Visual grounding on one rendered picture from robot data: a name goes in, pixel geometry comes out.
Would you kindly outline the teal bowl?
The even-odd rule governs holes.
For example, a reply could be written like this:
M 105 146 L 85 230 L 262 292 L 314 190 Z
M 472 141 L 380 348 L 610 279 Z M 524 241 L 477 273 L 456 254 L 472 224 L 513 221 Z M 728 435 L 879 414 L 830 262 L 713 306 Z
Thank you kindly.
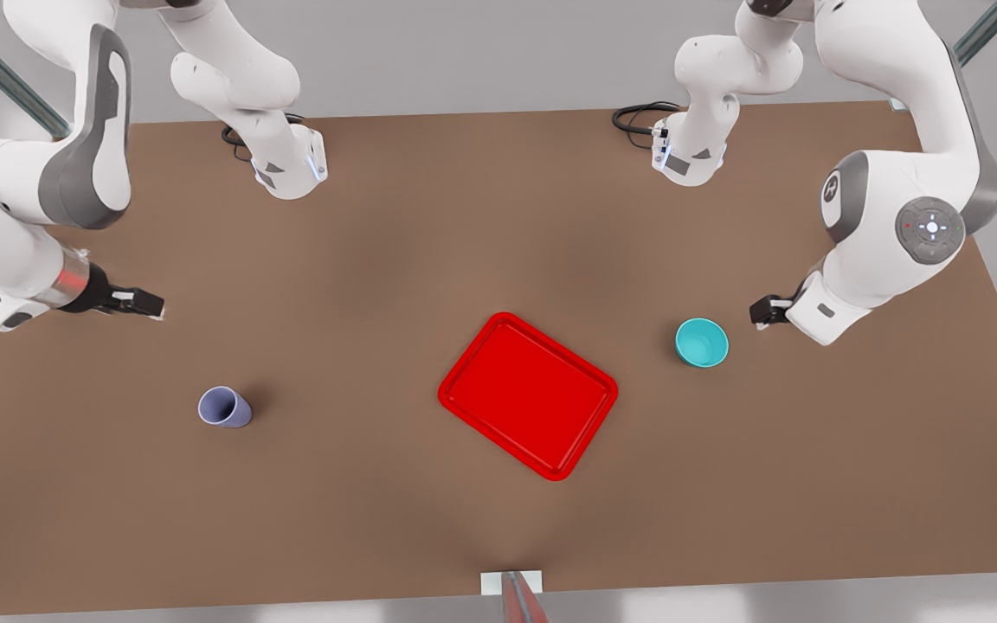
M 730 342 L 724 328 L 711 319 L 695 317 L 685 320 L 675 334 L 675 350 L 682 362 L 708 369 L 724 362 Z

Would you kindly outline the lavender cup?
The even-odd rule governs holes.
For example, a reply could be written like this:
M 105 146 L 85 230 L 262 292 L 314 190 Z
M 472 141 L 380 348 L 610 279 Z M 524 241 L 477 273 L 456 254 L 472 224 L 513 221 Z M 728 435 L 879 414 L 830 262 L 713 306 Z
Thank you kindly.
M 219 428 L 241 428 L 253 418 L 247 400 L 226 386 L 207 390 L 198 400 L 197 412 L 202 421 Z

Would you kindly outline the red rectangular tray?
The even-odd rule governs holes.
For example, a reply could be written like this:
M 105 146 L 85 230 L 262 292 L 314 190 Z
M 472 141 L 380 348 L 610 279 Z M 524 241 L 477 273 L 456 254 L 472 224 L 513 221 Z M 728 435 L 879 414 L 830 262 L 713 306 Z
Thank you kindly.
M 447 372 L 440 404 L 546 480 L 565 480 L 620 390 L 606 372 L 509 311 Z

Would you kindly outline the silver frame post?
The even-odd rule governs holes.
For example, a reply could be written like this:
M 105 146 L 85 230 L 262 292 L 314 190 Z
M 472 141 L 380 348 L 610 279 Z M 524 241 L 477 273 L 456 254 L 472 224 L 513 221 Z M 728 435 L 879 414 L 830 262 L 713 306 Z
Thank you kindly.
M 48 132 L 53 141 L 60 141 L 70 134 L 70 124 L 67 120 L 1 58 L 0 92 L 19 106 L 20 110 L 33 119 L 41 129 Z
M 544 591 L 539 570 L 484 572 L 481 595 L 501 598 L 503 623 L 550 623 L 539 595 Z
M 964 78 L 964 68 L 997 36 L 997 0 L 981 12 L 972 24 L 953 43 L 947 43 L 949 54 Z

